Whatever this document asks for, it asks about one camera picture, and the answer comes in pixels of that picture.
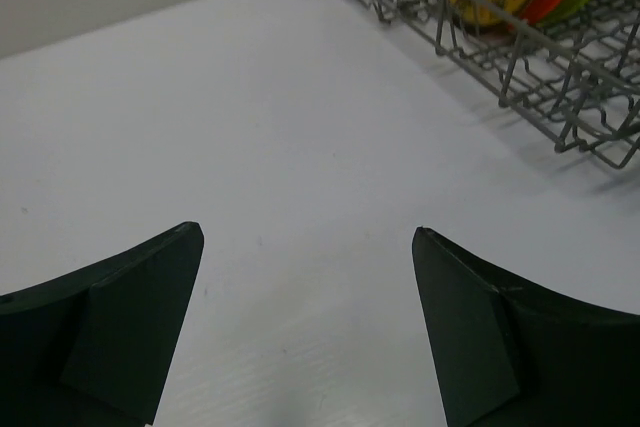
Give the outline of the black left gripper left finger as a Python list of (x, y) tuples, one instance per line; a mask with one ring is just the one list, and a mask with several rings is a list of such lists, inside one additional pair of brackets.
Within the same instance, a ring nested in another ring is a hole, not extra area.
[(152, 425), (203, 250), (200, 225), (183, 222), (2, 295), (2, 425)]

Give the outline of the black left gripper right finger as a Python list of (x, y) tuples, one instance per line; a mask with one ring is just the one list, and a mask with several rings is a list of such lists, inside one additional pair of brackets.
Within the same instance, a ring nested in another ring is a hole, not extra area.
[(430, 228), (414, 272), (450, 426), (635, 426), (639, 318), (554, 292)]

